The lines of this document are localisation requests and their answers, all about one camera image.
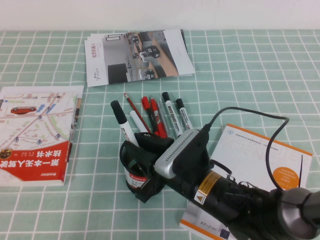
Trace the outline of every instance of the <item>red marker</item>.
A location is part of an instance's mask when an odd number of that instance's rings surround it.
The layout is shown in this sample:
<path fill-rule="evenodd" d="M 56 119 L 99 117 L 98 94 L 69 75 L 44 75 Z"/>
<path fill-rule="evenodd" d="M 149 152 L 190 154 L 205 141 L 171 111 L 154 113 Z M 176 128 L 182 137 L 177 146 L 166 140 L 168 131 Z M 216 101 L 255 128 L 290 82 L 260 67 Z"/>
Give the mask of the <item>red marker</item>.
<path fill-rule="evenodd" d="M 152 111 L 155 116 L 159 136 L 161 138 L 167 138 L 168 136 L 166 133 L 164 123 L 161 121 L 160 116 L 159 116 L 159 108 L 158 108 L 157 102 L 152 96 L 150 96 L 150 103 L 151 103 Z"/>
<path fill-rule="evenodd" d="M 150 106 L 148 98 L 146 96 L 144 96 L 142 98 L 141 102 L 142 102 L 142 106 L 143 106 L 144 110 L 146 111 L 146 113 L 149 116 L 153 133 L 159 136 L 156 116 L 155 116 L 154 112 L 152 111 L 152 108 Z"/>

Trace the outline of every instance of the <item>white marker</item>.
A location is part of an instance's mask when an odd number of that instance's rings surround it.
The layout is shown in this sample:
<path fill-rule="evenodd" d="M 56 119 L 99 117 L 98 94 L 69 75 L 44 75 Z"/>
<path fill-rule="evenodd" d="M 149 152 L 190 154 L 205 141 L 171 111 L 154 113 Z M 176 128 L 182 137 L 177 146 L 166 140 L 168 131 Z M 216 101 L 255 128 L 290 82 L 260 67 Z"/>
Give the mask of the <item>white marker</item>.
<path fill-rule="evenodd" d="M 168 110 L 168 113 L 170 115 L 170 119 L 174 128 L 175 134 L 177 137 L 179 137 L 183 133 L 183 131 L 178 121 L 177 115 L 174 111 L 174 107 L 172 105 L 168 92 L 167 91 L 163 92 L 162 97 L 165 102 L 166 109 Z"/>
<path fill-rule="evenodd" d="M 147 133 L 148 132 L 148 130 L 146 129 L 146 127 L 144 126 L 144 124 L 142 123 L 140 118 L 138 117 L 138 114 L 134 110 L 132 110 L 130 112 L 130 116 L 132 117 L 137 128 L 140 130 L 140 133 Z"/>
<path fill-rule="evenodd" d="M 126 118 L 126 115 L 125 115 L 124 111 L 122 110 L 119 102 L 117 100 L 115 100 L 115 101 L 112 101 L 110 103 L 110 105 L 113 109 L 114 116 L 115 116 L 116 120 L 118 121 L 118 124 L 120 125 L 120 128 L 124 134 L 125 139 L 139 147 L 139 144 L 137 142 L 135 134 L 132 131 L 132 128 L 131 128 L 131 126 Z"/>
<path fill-rule="evenodd" d="M 188 117 L 187 110 L 185 108 L 184 102 L 182 101 L 181 98 L 178 98 L 175 102 L 176 102 L 176 106 L 179 109 L 179 112 L 180 112 L 180 115 L 182 117 L 182 120 L 184 122 L 185 128 L 186 129 L 193 129 L 194 127 L 192 126 L 192 123 L 191 123 L 191 121 L 190 121 L 190 119 Z"/>

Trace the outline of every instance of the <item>cable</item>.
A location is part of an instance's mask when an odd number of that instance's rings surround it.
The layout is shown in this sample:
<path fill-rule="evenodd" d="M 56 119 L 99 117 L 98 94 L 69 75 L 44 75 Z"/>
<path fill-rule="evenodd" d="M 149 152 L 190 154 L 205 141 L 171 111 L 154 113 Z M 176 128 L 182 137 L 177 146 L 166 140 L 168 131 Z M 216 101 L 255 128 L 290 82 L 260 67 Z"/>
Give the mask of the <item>cable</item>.
<path fill-rule="evenodd" d="M 232 171 L 229 168 L 227 168 L 225 165 L 223 165 L 222 163 L 220 163 L 216 160 L 210 159 L 209 164 L 210 164 L 210 168 L 217 166 L 217 167 L 221 168 L 222 170 L 224 170 L 228 175 L 232 175 Z"/>
<path fill-rule="evenodd" d="M 283 191 L 283 189 L 279 186 L 279 184 L 277 183 L 277 181 L 275 180 L 272 172 L 271 172 L 271 168 L 270 168 L 270 161 L 269 161 L 269 155 L 270 155 L 270 148 L 271 148 L 271 144 L 273 143 L 273 141 L 275 140 L 276 136 L 281 132 L 281 130 L 285 127 L 285 125 L 287 125 L 287 123 L 289 122 L 289 118 L 285 117 L 285 116 L 276 116 L 276 115 L 271 115 L 271 114 L 267 114 L 264 112 L 260 112 L 260 111 L 255 111 L 255 110 L 250 110 L 250 109 L 246 109 L 246 108 L 242 108 L 242 107 L 236 107 L 236 106 L 229 106 L 229 107 L 225 107 L 223 109 L 221 109 L 220 111 L 218 111 L 212 118 L 212 120 L 207 123 L 206 125 L 204 125 L 204 127 L 202 128 L 203 131 L 210 131 L 210 128 L 212 126 L 212 124 L 215 122 L 215 120 L 217 119 L 217 117 L 224 111 L 226 110 L 239 110 L 239 111 L 244 111 L 244 112 L 249 112 L 249 113 L 253 113 L 253 114 L 258 114 L 258 115 L 262 115 L 268 118 L 272 118 L 272 119 L 281 119 L 284 120 L 284 122 L 282 123 L 282 125 L 274 132 L 274 134 L 272 135 L 272 137 L 269 140 L 269 143 L 266 147 L 266 151 L 265 151 L 265 165 L 266 165 L 266 170 L 268 171 L 269 177 L 271 179 L 271 181 L 273 182 L 273 184 L 276 186 L 277 189 L 279 189 L 280 191 Z"/>

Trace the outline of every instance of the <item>red pencil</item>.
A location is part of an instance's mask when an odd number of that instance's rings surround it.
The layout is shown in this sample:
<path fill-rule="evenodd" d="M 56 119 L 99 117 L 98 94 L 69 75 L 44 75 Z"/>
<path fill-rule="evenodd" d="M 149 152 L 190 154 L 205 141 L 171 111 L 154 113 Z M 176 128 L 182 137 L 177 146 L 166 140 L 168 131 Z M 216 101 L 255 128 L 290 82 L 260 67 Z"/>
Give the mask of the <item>red pencil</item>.
<path fill-rule="evenodd" d="M 132 107 L 132 109 L 136 112 L 136 114 L 138 115 L 139 119 L 141 120 L 141 122 L 143 123 L 143 125 L 145 126 L 146 130 L 151 133 L 151 130 L 149 129 L 148 125 L 146 124 L 145 120 L 142 118 L 142 116 L 140 115 L 138 109 L 136 108 L 136 106 L 134 105 L 134 103 L 131 101 L 130 97 L 128 96 L 128 94 L 125 92 L 124 93 L 124 97 L 126 98 L 126 100 L 129 102 L 130 106 Z"/>

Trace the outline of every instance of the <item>white book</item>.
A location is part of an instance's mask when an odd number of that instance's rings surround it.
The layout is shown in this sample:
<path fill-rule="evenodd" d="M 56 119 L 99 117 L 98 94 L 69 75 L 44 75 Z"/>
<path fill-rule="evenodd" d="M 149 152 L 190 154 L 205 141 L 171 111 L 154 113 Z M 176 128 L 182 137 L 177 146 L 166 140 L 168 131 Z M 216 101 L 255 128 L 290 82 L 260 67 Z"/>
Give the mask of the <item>white book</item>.
<path fill-rule="evenodd" d="M 249 182 L 260 189 L 271 191 L 276 187 L 266 168 L 265 157 L 269 140 L 261 134 L 227 124 L 211 159 L 229 168 L 237 183 Z M 277 183 L 284 190 L 298 187 L 302 163 L 300 186 L 305 188 L 312 156 L 312 153 L 307 151 L 277 140 L 273 141 L 269 161 Z M 213 170 L 227 177 L 227 173 L 219 167 L 216 166 Z M 226 226 L 191 202 L 188 203 L 180 226 L 203 239 L 235 239 Z"/>

